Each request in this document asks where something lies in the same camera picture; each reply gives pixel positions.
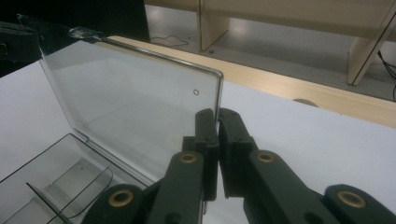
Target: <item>transparent lid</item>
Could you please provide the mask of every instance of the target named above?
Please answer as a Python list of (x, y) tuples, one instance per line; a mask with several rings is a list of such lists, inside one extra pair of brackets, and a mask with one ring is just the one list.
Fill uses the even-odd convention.
[(183, 136), (194, 136), (195, 114), (218, 114), (219, 71), (84, 28), (20, 21), (40, 34), (41, 63), (71, 127), (152, 181), (164, 176)]

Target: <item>white table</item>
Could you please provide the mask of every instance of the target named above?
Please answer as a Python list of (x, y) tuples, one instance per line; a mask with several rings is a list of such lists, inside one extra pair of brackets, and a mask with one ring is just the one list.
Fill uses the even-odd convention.
[[(279, 154), (309, 188), (323, 193), (330, 185), (352, 185), (396, 213), (395, 129), (228, 81), (221, 101), (242, 116), (259, 148)], [(0, 179), (70, 132), (39, 63), (0, 78)], [(240, 202), (219, 193), (204, 223), (246, 222)], [(212, 216), (215, 204), (226, 204), (233, 219)]]

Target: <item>small hole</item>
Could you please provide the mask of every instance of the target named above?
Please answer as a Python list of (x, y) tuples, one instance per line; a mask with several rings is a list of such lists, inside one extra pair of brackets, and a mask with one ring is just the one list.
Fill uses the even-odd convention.
[(116, 200), (116, 202), (123, 202), (127, 198), (128, 198), (128, 194), (121, 193), (121, 194), (118, 194), (116, 197), (114, 197), (114, 200)]
[(359, 195), (350, 191), (340, 191), (337, 194), (338, 198), (349, 206), (356, 208), (363, 208), (366, 206), (366, 201)]
[(259, 161), (272, 162), (272, 161), (274, 161), (275, 158), (273, 155), (271, 155), (269, 153), (262, 152), (258, 155), (258, 159), (259, 159)]
[(180, 160), (185, 163), (195, 162), (197, 157), (192, 154), (184, 154), (180, 157)]
[(323, 220), (316, 214), (307, 212), (304, 214), (304, 219), (309, 224), (323, 224)]
[(110, 195), (108, 203), (113, 207), (123, 207), (134, 199), (134, 194), (129, 189), (120, 189)]
[(181, 223), (181, 216), (178, 213), (169, 213), (165, 217), (165, 224), (179, 224)]

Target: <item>gray floor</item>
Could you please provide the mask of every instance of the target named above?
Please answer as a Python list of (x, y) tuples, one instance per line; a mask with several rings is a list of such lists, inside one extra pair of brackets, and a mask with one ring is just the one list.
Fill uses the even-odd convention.
[[(146, 11), (152, 43), (393, 100), (396, 80), (378, 57), (358, 86), (347, 85), (352, 36), (231, 19), (230, 30), (209, 49), (200, 51), (195, 13), (152, 6), (146, 6)], [(389, 63), (396, 64), (396, 43), (386, 42), (381, 51)]]

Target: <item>black cable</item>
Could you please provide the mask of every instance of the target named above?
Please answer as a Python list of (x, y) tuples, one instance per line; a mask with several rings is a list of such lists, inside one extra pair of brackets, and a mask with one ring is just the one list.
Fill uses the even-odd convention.
[(157, 43), (157, 44), (164, 45), (164, 46), (166, 46), (166, 47), (178, 47), (178, 46), (185, 46), (185, 45), (189, 45), (189, 44), (190, 44), (189, 42), (187, 42), (187, 41), (185, 41), (185, 40), (182, 40), (182, 39), (178, 38), (178, 37), (175, 36), (175, 35), (169, 35), (169, 36), (167, 36), (167, 37), (154, 36), (154, 37), (152, 37), (151, 39), (162, 39), (162, 40), (167, 40), (167, 39), (170, 38), (170, 37), (176, 38), (177, 40), (179, 40), (179, 41), (181, 41), (181, 42), (183, 42), (183, 43), (182, 43), (182, 44), (176, 44), (176, 45), (165, 45), (165, 44), (161, 44), (161, 43)]
[[(389, 73), (394, 79), (396, 79), (396, 72), (392, 70), (392, 68), (396, 68), (396, 66), (393, 65), (393, 64), (391, 64), (391, 63), (385, 62), (384, 58), (382, 57), (381, 51), (378, 52), (378, 57), (381, 59), (382, 64), (384, 64), (384, 66), (385, 66), (385, 68), (387, 69), (388, 73)], [(396, 95), (395, 95), (395, 93), (396, 93), (396, 85), (395, 85), (395, 87), (393, 88), (393, 94), (392, 94), (392, 96), (393, 96), (393, 101), (394, 101), (394, 102), (396, 102)]]

